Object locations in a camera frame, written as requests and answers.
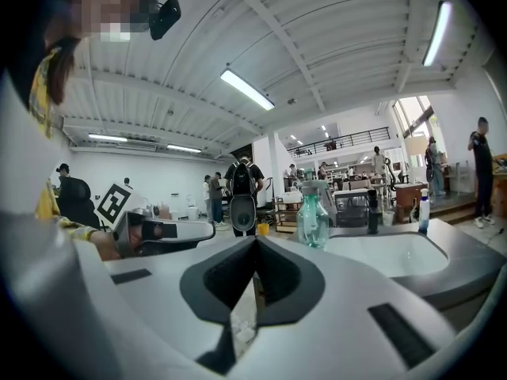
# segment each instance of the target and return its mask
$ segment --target green bottle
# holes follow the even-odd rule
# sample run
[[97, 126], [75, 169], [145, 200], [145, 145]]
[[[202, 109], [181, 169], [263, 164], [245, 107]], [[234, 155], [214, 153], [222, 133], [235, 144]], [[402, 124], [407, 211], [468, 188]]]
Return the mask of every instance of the green bottle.
[[329, 238], [330, 217], [320, 202], [318, 185], [303, 182], [303, 205], [298, 211], [298, 241], [311, 248], [322, 249]]

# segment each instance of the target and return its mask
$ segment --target glass railing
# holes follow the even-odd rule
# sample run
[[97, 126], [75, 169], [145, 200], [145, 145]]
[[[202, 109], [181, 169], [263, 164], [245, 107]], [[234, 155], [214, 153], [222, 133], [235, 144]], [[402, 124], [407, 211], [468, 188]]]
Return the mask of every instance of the glass railing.
[[322, 152], [329, 152], [331, 150], [362, 145], [364, 143], [374, 143], [377, 141], [383, 141], [384, 139], [391, 139], [388, 127], [357, 132], [356, 134], [351, 135], [343, 135], [337, 138], [329, 137], [324, 141], [297, 146], [288, 149], [287, 151], [293, 158], [301, 158], [302, 156], [311, 156]]

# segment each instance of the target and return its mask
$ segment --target white bottle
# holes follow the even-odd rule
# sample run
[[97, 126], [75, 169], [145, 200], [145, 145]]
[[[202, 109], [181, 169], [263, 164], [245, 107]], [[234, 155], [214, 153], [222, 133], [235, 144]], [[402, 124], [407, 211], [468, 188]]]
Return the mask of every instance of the white bottle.
[[428, 189], [421, 189], [421, 202], [419, 203], [419, 232], [426, 233], [429, 225], [429, 199]]

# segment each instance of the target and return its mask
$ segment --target person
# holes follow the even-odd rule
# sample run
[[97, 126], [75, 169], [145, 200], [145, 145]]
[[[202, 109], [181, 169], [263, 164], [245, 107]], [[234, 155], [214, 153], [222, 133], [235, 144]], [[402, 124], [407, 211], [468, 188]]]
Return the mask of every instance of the person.
[[209, 197], [209, 182], [212, 179], [210, 175], [204, 176], [203, 183], [203, 194], [204, 194], [204, 202], [206, 204], [206, 215], [208, 216], [208, 221], [213, 223], [213, 211], [212, 211], [212, 200]]
[[438, 149], [436, 148], [436, 140], [434, 137], [429, 137], [428, 156], [431, 162], [433, 192], [436, 196], [445, 196], [444, 190], [444, 174], [442, 173], [442, 159]]
[[318, 168], [318, 179], [320, 181], [324, 181], [327, 177], [327, 172], [326, 172], [326, 163], [323, 162], [321, 165], [320, 165], [320, 168]]
[[[16, 59], [18, 63], [9, 64], [9, 76], [47, 139], [51, 139], [53, 107], [63, 103], [67, 79], [74, 67], [74, 51], [81, 39], [101, 32], [103, 24], [130, 22], [132, 17], [136, 18], [135, 22], [147, 22], [149, 6], [154, 4], [156, 0], [47, 0], [44, 3], [40, 23], [27, 39], [31, 45], [25, 47], [25, 55]], [[120, 258], [112, 233], [77, 224], [60, 215], [50, 180], [40, 194], [35, 214], [40, 220], [54, 221], [71, 239], [94, 243], [102, 260]], [[133, 248], [142, 243], [141, 229], [141, 225], [130, 229]], [[160, 238], [162, 231], [155, 229], [154, 234]]]
[[[248, 164], [249, 162], [252, 162], [250, 159], [250, 154], [248, 152], [243, 152], [242, 154], [240, 154], [238, 161], [241, 163], [244, 163], [244, 164]], [[234, 176], [235, 170], [236, 170], [236, 166], [233, 163], [231, 166], [229, 166], [229, 169], [227, 170], [227, 172], [225, 174], [225, 178], [227, 179], [226, 187], [227, 187], [227, 190], [229, 190], [229, 192], [232, 192], [231, 191], [231, 181]], [[259, 167], [257, 165], [252, 164], [250, 166], [250, 176], [253, 178], [253, 180], [255, 181], [255, 184], [256, 184], [256, 190], [255, 190], [255, 193], [253, 194], [253, 201], [255, 201], [255, 206], [257, 206], [257, 193], [259, 193], [260, 190], [262, 190], [262, 188], [264, 187], [264, 175], [262, 174], [262, 171], [259, 169]], [[234, 235], [236, 237], [243, 236], [243, 231], [236, 230], [234, 227], [232, 227], [232, 228], [234, 231]], [[246, 231], [246, 235], [255, 235], [255, 224], [253, 225], [253, 227], [250, 230]]]
[[385, 185], [385, 183], [387, 181], [387, 178], [386, 178], [386, 157], [380, 153], [380, 148], [378, 146], [373, 148], [373, 151], [375, 152], [375, 154], [373, 155], [373, 158], [372, 158], [373, 171], [375, 172], [376, 175], [379, 175], [382, 177], [381, 182], [383, 184], [382, 188], [377, 188], [377, 194], [379, 195], [379, 198], [382, 198], [382, 196], [386, 195], [386, 185]]
[[61, 180], [61, 177], [67, 177], [71, 174], [71, 169], [69, 168], [69, 165], [67, 163], [62, 163], [60, 167], [56, 170], [56, 172], [60, 173]]
[[212, 215], [215, 226], [224, 228], [227, 224], [223, 221], [222, 216], [222, 190], [223, 186], [220, 185], [219, 180], [222, 178], [222, 173], [216, 172], [215, 176], [209, 183], [209, 196], [212, 201]]
[[294, 163], [292, 163], [292, 164], [289, 166], [289, 169], [290, 169], [290, 173], [289, 173], [289, 176], [290, 176], [290, 177], [297, 177], [297, 176], [298, 176], [298, 169], [296, 169], [296, 168], [295, 168]]
[[474, 224], [478, 228], [484, 227], [484, 221], [493, 225], [491, 218], [491, 194], [493, 191], [493, 157], [491, 156], [490, 146], [486, 139], [486, 134], [490, 130], [490, 125], [484, 117], [478, 119], [477, 131], [470, 135], [468, 150], [474, 151], [475, 174], [477, 176], [477, 202], [475, 203]]
[[128, 188], [130, 188], [131, 190], [134, 190], [131, 186], [130, 186], [130, 179], [128, 177], [125, 177], [124, 178], [124, 184], [125, 186], [127, 186]]

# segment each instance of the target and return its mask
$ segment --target black chair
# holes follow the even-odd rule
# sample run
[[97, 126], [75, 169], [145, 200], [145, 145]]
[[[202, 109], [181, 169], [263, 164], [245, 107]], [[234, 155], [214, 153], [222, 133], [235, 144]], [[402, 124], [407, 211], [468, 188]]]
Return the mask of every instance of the black chair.
[[93, 212], [95, 206], [90, 199], [91, 192], [88, 184], [74, 177], [62, 177], [60, 181], [62, 185], [60, 186], [59, 198], [56, 199], [60, 214], [72, 222], [78, 222], [99, 230], [101, 224]]

